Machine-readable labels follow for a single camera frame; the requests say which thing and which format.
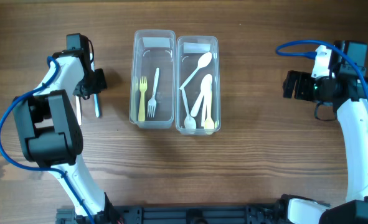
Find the white fork container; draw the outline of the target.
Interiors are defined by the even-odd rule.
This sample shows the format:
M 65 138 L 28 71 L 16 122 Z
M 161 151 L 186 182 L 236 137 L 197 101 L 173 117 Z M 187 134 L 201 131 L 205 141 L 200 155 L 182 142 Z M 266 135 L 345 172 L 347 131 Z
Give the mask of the white fork container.
M 153 92 L 152 97 L 148 101 L 148 117 L 153 118 L 156 111 L 156 90 L 158 87 L 158 81 L 159 81 L 159 67 L 156 68 L 155 75 L 154 75 L 154 81 L 153 81 Z

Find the light blue plastic fork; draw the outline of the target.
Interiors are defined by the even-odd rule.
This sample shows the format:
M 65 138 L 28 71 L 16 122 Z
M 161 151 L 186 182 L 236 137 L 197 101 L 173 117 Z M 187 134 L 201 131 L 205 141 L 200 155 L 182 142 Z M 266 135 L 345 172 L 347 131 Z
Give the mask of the light blue plastic fork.
M 100 118 L 101 108 L 100 108 L 100 101 L 99 101 L 98 94 L 94 94 L 93 99 L 94 99 L 94 106 L 95 106 L 95 115 L 97 118 Z

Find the yellow plastic spoon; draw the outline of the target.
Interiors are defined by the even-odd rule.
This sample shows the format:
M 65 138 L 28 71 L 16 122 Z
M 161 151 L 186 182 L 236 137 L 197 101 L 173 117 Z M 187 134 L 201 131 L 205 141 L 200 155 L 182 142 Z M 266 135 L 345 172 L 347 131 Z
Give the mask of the yellow plastic spoon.
M 215 127 L 212 119 L 212 90 L 207 94 L 206 98 L 206 117 L 204 121 L 204 129 L 207 134 L 212 134 Z

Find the white slim plastic spoon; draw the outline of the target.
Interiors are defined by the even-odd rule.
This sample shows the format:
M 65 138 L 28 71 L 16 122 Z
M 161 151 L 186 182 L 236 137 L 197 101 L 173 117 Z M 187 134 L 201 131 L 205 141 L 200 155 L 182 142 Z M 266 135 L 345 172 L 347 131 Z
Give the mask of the white slim plastic spoon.
M 190 115 L 188 102 L 187 102 L 187 95 L 186 95 L 185 89 L 182 89 L 181 93 L 182 93 L 182 99 L 183 99 L 184 107 L 185 107 L 185 111 L 186 111 L 186 118 L 184 120 L 184 127 L 188 130 L 194 131 L 196 129 L 196 121 Z

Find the yellow plastic fork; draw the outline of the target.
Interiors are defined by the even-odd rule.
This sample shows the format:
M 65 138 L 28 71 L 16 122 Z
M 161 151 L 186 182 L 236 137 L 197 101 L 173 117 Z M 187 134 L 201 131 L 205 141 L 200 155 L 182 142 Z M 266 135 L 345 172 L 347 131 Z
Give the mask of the yellow plastic fork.
M 145 93 L 147 87 L 148 87 L 147 78 L 141 77 L 139 83 L 140 99 L 139 99 L 138 121 L 145 120 Z

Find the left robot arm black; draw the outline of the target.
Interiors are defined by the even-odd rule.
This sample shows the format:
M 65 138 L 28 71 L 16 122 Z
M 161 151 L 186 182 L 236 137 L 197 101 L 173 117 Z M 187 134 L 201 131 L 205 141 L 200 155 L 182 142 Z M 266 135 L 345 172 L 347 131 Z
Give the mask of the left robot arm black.
M 47 58 L 49 71 L 36 89 L 18 96 L 13 113 L 24 157 L 36 171 L 50 172 L 73 202 L 77 223 L 116 223 L 119 214 L 87 169 L 83 136 L 69 96 L 88 99 L 107 88 L 84 35 L 67 36 L 67 48 Z

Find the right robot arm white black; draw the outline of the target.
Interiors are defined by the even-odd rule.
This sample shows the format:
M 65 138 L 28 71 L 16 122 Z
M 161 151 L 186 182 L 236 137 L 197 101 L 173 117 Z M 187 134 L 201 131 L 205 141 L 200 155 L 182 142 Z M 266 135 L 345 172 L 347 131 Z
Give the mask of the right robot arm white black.
M 334 208 L 304 197 L 283 195 L 276 203 L 276 217 L 289 223 L 368 223 L 368 78 L 367 44 L 353 40 L 296 40 L 278 46 L 316 44 L 313 52 L 295 52 L 295 57 L 314 60 L 312 72 L 288 72 L 283 97 L 332 106 L 344 137 L 347 161 L 347 194 Z

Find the white fork tines up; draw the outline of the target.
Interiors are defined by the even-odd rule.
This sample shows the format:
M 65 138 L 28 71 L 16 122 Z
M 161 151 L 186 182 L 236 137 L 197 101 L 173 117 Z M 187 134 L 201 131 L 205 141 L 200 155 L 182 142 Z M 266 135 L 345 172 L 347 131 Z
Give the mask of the white fork tines up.
M 76 105 L 78 125 L 81 126 L 82 125 L 82 104 L 81 104 L 81 98 L 79 96 L 75 97 L 75 105 Z

